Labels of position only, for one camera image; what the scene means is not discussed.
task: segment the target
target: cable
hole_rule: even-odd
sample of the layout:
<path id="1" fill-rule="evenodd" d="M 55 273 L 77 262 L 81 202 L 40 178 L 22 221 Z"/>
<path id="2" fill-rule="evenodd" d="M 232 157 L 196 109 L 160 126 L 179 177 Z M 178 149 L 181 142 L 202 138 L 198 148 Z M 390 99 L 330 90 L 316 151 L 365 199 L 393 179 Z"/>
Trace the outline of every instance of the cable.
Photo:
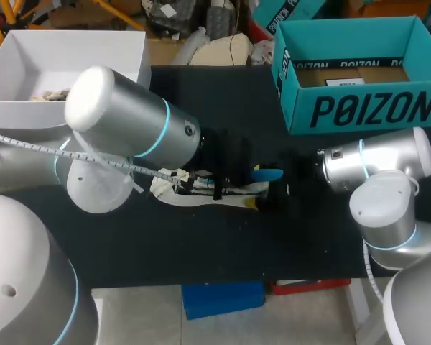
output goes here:
<path id="1" fill-rule="evenodd" d="M 381 304 L 383 304 L 383 295 L 380 293 L 379 287 L 376 286 L 374 274 L 372 273 L 371 260 L 369 257 L 369 248 L 367 248 L 366 241 L 362 240 L 363 247 L 363 255 L 364 255 L 364 264 L 366 266 L 367 278 L 371 283 L 372 290 L 375 292 L 376 297 L 380 300 Z"/>
<path id="2" fill-rule="evenodd" d="M 41 153 L 45 153 L 48 155 L 54 155 L 54 156 L 59 156 L 59 157 L 68 157 L 68 158 L 71 158 L 73 160 L 82 160 L 84 162 L 98 162 L 99 164 L 101 164 L 94 157 L 84 155 L 83 153 L 69 152 L 69 151 L 64 151 L 62 149 L 57 149 L 57 150 L 56 149 L 50 149 L 49 147 L 44 147 L 44 146 L 40 146 L 40 145 L 36 145 L 36 144 L 30 144 L 28 142 L 21 142 L 19 140 L 4 137 L 3 135 L 0 135 L 0 142 L 3 144 L 7 144 L 7 145 L 10 145 L 13 147 L 20 148 L 20 149 L 26 149 L 26 150 L 31 150 L 31 151 L 35 151 L 35 152 L 41 152 Z M 173 178 L 171 176 L 163 174 L 162 172 L 155 171 L 152 169 L 147 169 L 146 167 L 140 167 L 138 165 L 133 165 L 133 164 L 129 164 L 129 163 L 115 162 L 113 160 L 105 160 L 105 161 L 107 162 L 107 164 L 111 165 L 112 167 L 116 167 L 118 169 L 132 170 L 132 171 L 135 171 L 136 173 L 138 172 L 139 174 L 142 174 L 142 175 L 148 175 L 148 176 L 152 176 L 155 178 L 161 178 L 162 180 L 166 180 L 166 181 L 171 182 L 175 185 L 182 186 L 184 184 L 183 181 L 179 180 L 178 178 Z"/>
<path id="3" fill-rule="evenodd" d="M 113 171 L 116 171 L 116 173 L 123 175 L 120 169 L 116 169 L 111 165 L 109 165 L 105 159 L 103 159 L 97 152 L 95 152 L 94 149 L 84 140 L 84 138 L 81 136 L 80 133 L 78 133 L 77 131 L 73 131 L 73 136 L 77 140 L 78 144 L 80 144 L 81 148 L 84 149 L 88 155 L 94 157 L 97 163 L 102 165 L 107 170 L 113 170 Z M 123 183 L 125 184 L 129 183 L 131 180 L 132 180 L 133 188 L 137 190 L 139 193 L 142 193 L 144 189 L 140 185 L 134 182 L 134 179 L 130 174 L 127 174 L 126 176 L 124 176 Z"/>
<path id="4" fill-rule="evenodd" d="M 233 42 L 233 38 L 235 38 L 239 34 L 240 34 L 240 32 L 238 32 L 237 34 L 234 34 L 230 40 L 230 55 L 231 55 L 231 62 L 233 63 L 233 66 L 235 65 L 235 60 L 233 59 L 233 52 L 231 51 L 231 43 Z"/>

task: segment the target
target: poizon box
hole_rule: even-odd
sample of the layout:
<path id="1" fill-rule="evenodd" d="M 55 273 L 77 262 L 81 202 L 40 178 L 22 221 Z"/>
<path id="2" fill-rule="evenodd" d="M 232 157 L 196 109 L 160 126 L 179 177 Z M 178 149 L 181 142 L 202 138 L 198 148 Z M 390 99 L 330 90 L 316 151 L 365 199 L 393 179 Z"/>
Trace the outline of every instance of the poizon box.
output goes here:
<path id="1" fill-rule="evenodd" d="M 431 35 L 417 17 L 281 22 L 272 72 L 291 134 L 431 127 Z"/>

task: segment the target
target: floor tile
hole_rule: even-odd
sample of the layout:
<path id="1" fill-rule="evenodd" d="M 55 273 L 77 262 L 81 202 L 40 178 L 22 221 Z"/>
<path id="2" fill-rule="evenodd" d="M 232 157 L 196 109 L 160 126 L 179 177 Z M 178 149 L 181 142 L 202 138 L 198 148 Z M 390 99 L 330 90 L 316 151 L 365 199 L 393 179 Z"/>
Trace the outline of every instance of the floor tile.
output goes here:
<path id="1" fill-rule="evenodd" d="M 182 345 L 354 345 L 343 289 L 268 296 L 260 308 L 187 321 Z"/>
<path id="2" fill-rule="evenodd" d="M 103 299 L 99 345 L 180 345 L 180 286 L 96 289 Z"/>

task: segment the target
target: cardboard box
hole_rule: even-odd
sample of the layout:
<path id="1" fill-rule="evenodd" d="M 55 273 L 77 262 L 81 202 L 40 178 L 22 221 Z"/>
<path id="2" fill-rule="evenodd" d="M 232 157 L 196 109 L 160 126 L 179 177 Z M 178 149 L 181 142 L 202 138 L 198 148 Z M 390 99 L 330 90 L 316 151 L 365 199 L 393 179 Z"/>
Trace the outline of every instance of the cardboard box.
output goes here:
<path id="1" fill-rule="evenodd" d="M 344 0 L 343 16 L 346 18 L 417 16 L 424 19 L 430 0 Z"/>
<path id="2" fill-rule="evenodd" d="M 169 38 L 147 39 L 152 66 L 168 66 L 182 49 L 184 41 L 171 40 Z"/>
<path id="3" fill-rule="evenodd" d="M 143 32 L 10 31 L 0 47 L 0 117 L 34 116 L 65 123 L 65 102 L 31 101 L 70 89 L 85 69 L 104 65 L 148 88 L 150 61 Z M 20 126 L 26 121 L 19 120 Z"/>
<path id="4" fill-rule="evenodd" d="M 431 35 L 417 17 L 282 22 L 272 72 L 292 134 L 431 126 Z"/>
<path id="5" fill-rule="evenodd" d="M 284 20 L 312 19 L 325 0 L 268 0 L 261 1 L 253 17 L 269 34 L 276 33 L 278 23 Z"/>

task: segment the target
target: black table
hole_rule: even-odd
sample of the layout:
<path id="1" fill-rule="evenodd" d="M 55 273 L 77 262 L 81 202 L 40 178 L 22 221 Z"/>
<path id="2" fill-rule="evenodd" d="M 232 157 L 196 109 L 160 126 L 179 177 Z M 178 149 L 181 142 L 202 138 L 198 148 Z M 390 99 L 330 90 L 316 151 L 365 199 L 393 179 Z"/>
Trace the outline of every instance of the black table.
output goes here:
<path id="1" fill-rule="evenodd" d="M 151 90 L 201 124 L 249 137 L 257 162 L 291 147 L 306 153 L 378 132 L 290 136 L 267 67 L 153 68 Z M 431 129 L 427 129 L 431 141 Z M 141 178 L 141 184 L 150 184 Z M 431 178 L 420 182 L 417 218 L 431 221 Z M 133 193 L 114 212 L 79 210 L 61 187 L 10 196 L 47 225 L 91 288 L 243 280 L 365 277 L 349 195 L 326 192 L 316 217 L 297 223 L 227 206 L 178 208 Z M 393 275 L 374 264 L 375 276 Z"/>

